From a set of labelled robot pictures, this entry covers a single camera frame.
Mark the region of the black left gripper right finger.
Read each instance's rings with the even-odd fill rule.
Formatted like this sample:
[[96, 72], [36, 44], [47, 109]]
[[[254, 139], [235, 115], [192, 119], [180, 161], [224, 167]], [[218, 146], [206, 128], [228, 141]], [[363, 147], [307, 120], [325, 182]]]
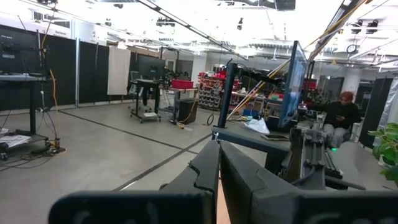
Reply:
[[231, 224], [398, 224], [398, 192], [302, 190], [228, 142], [220, 152]]

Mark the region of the computer monitor with blue screen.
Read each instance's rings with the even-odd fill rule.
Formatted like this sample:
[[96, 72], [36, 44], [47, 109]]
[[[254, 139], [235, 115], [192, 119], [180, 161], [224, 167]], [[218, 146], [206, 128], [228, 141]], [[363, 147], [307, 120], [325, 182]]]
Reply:
[[308, 60], [305, 56], [305, 51], [301, 47], [299, 41], [295, 40], [279, 114], [279, 128], [286, 126], [297, 114], [307, 67]]

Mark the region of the person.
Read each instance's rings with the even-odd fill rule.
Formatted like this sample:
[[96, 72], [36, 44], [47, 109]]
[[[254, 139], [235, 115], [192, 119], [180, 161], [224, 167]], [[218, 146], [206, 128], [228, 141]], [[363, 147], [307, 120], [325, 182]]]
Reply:
[[308, 110], [325, 112], [322, 129], [326, 133], [326, 144], [329, 148], [339, 148], [350, 133], [354, 123], [360, 123], [359, 109], [353, 102], [354, 93], [344, 91], [338, 101], [329, 104], [307, 105]]

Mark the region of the black box on floor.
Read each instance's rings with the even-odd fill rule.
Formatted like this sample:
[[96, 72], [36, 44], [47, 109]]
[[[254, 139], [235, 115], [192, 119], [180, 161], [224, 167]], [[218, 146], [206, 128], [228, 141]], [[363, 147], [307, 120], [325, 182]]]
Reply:
[[197, 101], [195, 98], [186, 98], [178, 102], [177, 121], [183, 124], [190, 124], [196, 120]]

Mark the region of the grey desk with monitor pole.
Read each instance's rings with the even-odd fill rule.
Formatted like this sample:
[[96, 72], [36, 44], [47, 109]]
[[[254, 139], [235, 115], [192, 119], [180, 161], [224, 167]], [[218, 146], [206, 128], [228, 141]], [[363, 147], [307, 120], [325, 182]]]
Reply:
[[212, 139], [227, 141], [240, 146], [249, 147], [267, 154], [264, 168], [274, 174], [290, 165], [292, 152], [288, 141], [267, 140], [260, 133], [246, 128], [241, 124], [231, 124], [227, 128], [213, 127]]

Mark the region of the tablet with dark screen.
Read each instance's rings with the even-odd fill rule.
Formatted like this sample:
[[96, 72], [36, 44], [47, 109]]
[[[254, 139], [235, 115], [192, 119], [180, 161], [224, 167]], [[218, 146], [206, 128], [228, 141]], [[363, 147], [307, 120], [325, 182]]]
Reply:
[[289, 137], [280, 134], [262, 134], [261, 137], [268, 141], [289, 141]]

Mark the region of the green leafy potted plant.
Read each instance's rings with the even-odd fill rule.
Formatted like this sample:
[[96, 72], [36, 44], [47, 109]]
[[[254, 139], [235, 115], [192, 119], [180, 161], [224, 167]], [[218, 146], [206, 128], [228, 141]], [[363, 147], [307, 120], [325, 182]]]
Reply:
[[398, 187], [398, 123], [387, 123], [381, 129], [368, 131], [368, 134], [379, 140], [372, 154], [382, 166], [380, 174]]

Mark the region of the red plastic bin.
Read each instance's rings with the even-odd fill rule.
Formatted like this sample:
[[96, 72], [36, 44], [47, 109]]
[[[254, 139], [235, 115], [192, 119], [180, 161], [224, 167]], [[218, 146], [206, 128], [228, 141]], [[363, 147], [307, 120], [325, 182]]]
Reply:
[[194, 82], [190, 80], [172, 79], [171, 87], [176, 89], [191, 89], [194, 86]]

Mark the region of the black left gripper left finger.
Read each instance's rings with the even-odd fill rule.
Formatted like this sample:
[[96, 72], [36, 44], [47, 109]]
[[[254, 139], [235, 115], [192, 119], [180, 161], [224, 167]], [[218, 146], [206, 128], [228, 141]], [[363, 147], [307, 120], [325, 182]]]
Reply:
[[48, 224], [216, 224], [219, 161], [209, 141], [159, 189], [75, 192], [52, 205]]

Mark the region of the black monitor pole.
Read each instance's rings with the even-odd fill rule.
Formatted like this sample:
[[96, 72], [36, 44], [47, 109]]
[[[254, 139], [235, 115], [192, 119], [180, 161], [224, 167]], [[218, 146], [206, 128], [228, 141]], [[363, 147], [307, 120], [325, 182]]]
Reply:
[[[285, 66], [285, 63], [277, 67], [275, 70], [272, 70], [267, 76], [263, 76], [261, 73], [256, 73], [254, 71], [248, 70], [243, 64], [242, 66], [242, 68], [239, 68], [237, 63], [232, 62], [228, 62], [226, 64], [226, 81], [224, 83], [224, 92], [221, 100], [220, 116], [216, 125], [217, 128], [225, 128], [229, 117], [233, 115], [237, 110], [240, 110], [241, 107], [245, 106], [251, 98], [254, 98], [257, 92], [265, 85], [265, 83], [270, 83], [272, 85], [278, 86], [281, 85], [283, 82], [283, 79], [274, 77], [277, 75], [279, 70]], [[257, 80], [258, 83], [243, 98], [243, 100], [238, 103], [238, 105], [232, 110], [232, 112], [229, 113], [229, 105], [236, 75], [253, 78]]]

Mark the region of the white plastic bag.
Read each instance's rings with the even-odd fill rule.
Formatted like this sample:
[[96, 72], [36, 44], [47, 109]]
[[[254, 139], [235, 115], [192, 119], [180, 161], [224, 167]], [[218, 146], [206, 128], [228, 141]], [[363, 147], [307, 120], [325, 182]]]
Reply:
[[244, 125], [245, 125], [245, 127], [249, 128], [255, 132], [258, 132], [261, 134], [270, 134], [270, 131], [269, 131], [269, 129], [266, 125], [266, 122], [264, 121], [263, 118], [252, 119], [252, 120], [246, 122]]

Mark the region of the white hanging sheet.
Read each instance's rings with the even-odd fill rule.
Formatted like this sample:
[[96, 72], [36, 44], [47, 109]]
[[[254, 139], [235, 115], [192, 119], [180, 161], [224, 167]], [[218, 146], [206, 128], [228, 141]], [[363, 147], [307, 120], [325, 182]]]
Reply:
[[127, 95], [131, 52], [109, 46], [108, 95]]

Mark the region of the parts rack with red bins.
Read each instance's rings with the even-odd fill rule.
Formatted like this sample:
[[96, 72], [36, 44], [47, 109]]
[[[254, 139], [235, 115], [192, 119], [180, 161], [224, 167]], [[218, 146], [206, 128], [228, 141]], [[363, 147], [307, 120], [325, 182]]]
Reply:
[[219, 111], [221, 109], [226, 78], [226, 70], [217, 73], [199, 73], [199, 107], [213, 111]]

